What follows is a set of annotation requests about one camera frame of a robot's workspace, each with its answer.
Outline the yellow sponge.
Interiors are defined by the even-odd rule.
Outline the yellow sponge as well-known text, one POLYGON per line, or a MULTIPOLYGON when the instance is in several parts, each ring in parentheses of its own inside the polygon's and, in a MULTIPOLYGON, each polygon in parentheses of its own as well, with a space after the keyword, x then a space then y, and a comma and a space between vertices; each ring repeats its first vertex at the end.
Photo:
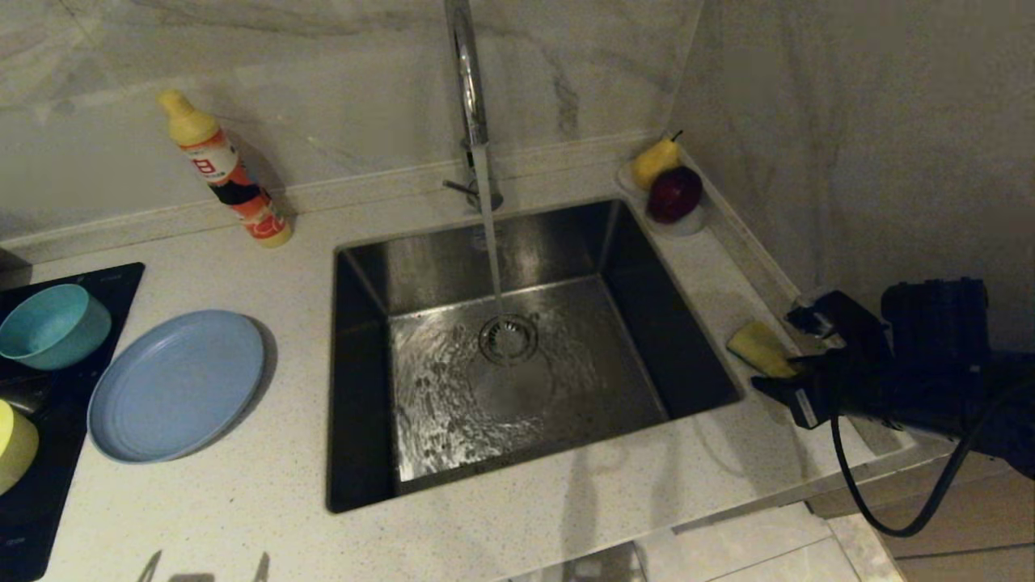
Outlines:
POLYGON ((790 379, 801 373, 783 350, 779 337, 762 322, 744 324, 729 338, 724 347, 764 377, 790 379))

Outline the chrome kitchen faucet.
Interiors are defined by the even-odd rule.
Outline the chrome kitchen faucet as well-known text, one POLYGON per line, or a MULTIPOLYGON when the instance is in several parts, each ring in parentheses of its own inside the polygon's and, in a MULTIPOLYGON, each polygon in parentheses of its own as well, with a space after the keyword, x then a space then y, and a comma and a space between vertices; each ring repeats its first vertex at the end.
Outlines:
POLYGON ((487 148, 487 109, 484 103, 481 71, 475 37, 473 14, 469 0, 442 0, 447 32, 454 52, 454 69, 459 84, 459 101, 463 114, 463 137, 461 148, 465 159, 467 177, 463 182, 444 181, 444 187, 463 192, 468 204, 481 210, 482 194, 489 194, 492 210, 498 210, 504 202, 494 184, 487 188, 478 185, 481 177, 491 177, 491 170, 478 170, 475 151, 487 148))

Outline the orange white dish soap bottle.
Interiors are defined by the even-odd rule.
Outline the orange white dish soap bottle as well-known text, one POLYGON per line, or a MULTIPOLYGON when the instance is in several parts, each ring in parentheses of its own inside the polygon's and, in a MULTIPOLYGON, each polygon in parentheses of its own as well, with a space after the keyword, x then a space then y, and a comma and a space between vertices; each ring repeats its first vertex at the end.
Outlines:
POLYGON ((289 220, 247 169, 229 133, 215 115, 195 107, 178 90, 165 90, 158 104, 167 116, 170 139, 193 164, 193 169, 230 209, 241 226, 262 248, 280 248, 292 235, 289 220))

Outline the blue plate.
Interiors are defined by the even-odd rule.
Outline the blue plate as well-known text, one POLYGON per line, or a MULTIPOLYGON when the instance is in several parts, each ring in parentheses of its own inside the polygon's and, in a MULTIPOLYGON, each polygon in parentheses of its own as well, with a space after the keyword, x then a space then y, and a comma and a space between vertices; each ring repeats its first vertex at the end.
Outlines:
POLYGON ((264 338, 228 310, 179 314, 112 361, 90 399, 87 431, 107 459, 169 462, 215 442, 264 376, 264 338))

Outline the teal bowl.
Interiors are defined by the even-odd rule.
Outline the teal bowl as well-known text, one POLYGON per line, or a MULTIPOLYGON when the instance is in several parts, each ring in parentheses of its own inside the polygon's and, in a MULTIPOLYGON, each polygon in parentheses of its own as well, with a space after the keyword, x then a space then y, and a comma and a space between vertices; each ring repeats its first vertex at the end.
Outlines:
POLYGON ((41 371, 65 369, 99 349, 112 327, 106 305, 84 287, 49 287, 0 324, 0 356, 41 371))

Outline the yellow bowl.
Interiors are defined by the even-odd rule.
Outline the yellow bowl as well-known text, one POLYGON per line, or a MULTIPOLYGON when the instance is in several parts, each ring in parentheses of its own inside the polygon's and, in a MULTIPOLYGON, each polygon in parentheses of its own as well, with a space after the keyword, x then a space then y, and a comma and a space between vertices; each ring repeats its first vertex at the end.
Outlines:
POLYGON ((0 400, 0 495, 6 494, 29 471, 40 448, 33 421, 0 400))

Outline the stainless steel sink basin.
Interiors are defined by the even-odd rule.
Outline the stainless steel sink basin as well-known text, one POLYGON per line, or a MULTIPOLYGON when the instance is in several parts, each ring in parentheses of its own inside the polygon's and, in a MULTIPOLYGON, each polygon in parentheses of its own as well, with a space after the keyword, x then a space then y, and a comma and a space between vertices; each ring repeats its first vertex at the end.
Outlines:
POLYGON ((740 392, 629 206, 496 217, 506 314, 539 329, 495 365, 481 224, 341 248, 326 506, 365 508, 735 403, 740 392))

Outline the wooden cabinet front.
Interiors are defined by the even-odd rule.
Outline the wooden cabinet front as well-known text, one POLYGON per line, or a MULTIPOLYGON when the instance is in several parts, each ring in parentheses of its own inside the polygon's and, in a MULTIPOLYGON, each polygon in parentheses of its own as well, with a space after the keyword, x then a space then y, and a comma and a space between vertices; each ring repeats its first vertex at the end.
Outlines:
MULTIPOLYGON (((864 501, 882 523, 903 527, 922 508, 946 462, 864 482, 864 501)), ((825 519, 859 512, 844 486, 806 504, 825 519)), ((881 535, 910 582, 1035 582, 1035 481, 970 453, 922 533, 881 535)))

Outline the small white fruit dish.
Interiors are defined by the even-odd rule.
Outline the small white fruit dish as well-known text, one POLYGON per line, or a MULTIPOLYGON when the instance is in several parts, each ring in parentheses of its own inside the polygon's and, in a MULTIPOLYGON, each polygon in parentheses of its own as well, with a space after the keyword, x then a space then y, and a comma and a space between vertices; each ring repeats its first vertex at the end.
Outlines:
POLYGON ((644 192, 635 187, 632 183, 631 178, 631 163, 626 162, 620 169, 618 169, 616 175, 616 181, 619 188, 625 192, 626 195, 630 196, 637 210, 642 211, 644 219, 646 219, 648 226, 655 232, 669 237, 687 237, 694 233, 700 232, 705 225, 706 220, 706 192, 703 190, 703 199, 699 207, 693 213, 687 215, 681 221, 675 222, 675 224, 661 224, 649 217, 647 214, 646 206, 649 199, 649 192, 644 192))

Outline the dark red apple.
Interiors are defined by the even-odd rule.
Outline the dark red apple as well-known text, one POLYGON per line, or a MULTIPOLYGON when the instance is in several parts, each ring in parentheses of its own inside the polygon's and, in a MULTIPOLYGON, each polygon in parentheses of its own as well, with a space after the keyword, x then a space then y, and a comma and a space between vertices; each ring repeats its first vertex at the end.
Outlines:
POLYGON ((694 212, 703 199, 703 180, 694 170, 680 166, 655 178, 646 210, 661 224, 675 224, 694 212))

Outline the yellow pear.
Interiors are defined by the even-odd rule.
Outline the yellow pear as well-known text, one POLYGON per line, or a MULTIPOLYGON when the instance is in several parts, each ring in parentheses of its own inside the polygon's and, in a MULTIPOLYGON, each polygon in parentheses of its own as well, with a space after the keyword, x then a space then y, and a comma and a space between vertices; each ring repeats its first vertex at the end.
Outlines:
POLYGON ((657 177, 680 165, 678 139, 683 130, 663 137, 631 162, 631 178, 637 188, 649 192, 657 177))

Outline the round metal drain strainer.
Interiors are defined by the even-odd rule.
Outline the round metal drain strainer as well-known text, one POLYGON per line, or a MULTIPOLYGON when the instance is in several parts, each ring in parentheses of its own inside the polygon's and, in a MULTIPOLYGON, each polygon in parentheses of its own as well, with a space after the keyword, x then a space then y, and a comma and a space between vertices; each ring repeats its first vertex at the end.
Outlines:
POLYGON ((525 362, 539 350, 539 329, 521 314, 498 314, 478 332, 478 349, 495 365, 525 362))

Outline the running water stream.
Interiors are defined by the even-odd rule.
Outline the running water stream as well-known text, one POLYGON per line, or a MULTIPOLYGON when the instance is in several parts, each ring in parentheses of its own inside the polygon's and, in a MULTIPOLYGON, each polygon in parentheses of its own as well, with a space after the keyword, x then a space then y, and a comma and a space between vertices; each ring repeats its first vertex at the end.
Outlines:
POLYGON ((489 179, 487 145, 473 145, 471 154, 475 169, 482 227, 484 228, 485 242, 487 242, 489 273, 491 273, 492 288, 494 289, 496 316, 503 319, 505 305, 502 293, 501 266, 496 245, 494 203, 492 203, 494 192, 492 191, 492 181, 489 179))

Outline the black induction cooktop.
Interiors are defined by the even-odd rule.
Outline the black induction cooktop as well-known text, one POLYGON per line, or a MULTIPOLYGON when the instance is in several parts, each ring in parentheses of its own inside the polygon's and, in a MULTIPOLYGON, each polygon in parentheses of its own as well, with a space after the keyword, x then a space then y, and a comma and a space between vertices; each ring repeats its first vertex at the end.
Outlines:
POLYGON ((145 269, 136 262, 0 291, 0 322, 33 294, 66 283, 84 287, 113 319, 99 349, 66 369, 40 371, 0 356, 0 400, 27 414, 40 436, 28 471, 0 495, 0 582, 36 582, 47 571, 87 435, 87 407, 113 358, 145 269))

